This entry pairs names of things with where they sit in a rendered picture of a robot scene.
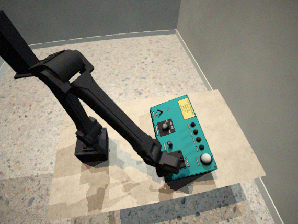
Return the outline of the teal control console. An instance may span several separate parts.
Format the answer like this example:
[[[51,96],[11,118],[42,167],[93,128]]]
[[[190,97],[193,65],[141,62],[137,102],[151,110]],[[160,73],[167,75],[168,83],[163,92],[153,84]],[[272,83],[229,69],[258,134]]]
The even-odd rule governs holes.
[[[184,156],[178,175],[164,176],[165,182],[218,169],[187,94],[151,107],[150,113],[161,151],[181,150]]]

